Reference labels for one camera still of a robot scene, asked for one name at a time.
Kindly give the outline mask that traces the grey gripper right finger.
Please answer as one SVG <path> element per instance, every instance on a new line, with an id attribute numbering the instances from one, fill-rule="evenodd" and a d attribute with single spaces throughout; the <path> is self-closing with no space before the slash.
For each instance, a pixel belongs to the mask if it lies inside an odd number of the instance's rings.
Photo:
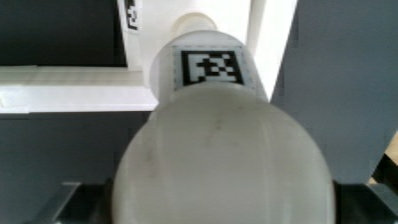
<path id="1" fill-rule="evenodd" d="M 398 193 L 385 184 L 335 184 L 337 224 L 398 224 Z"/>

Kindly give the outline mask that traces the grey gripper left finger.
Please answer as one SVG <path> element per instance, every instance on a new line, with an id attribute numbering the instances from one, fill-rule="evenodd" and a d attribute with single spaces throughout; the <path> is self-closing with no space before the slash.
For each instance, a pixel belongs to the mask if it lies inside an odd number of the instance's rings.
<path id="1" fill-rule="evenodd" d="M 113 182 L 65 182 L 29 224 L 113 224 Z"/>

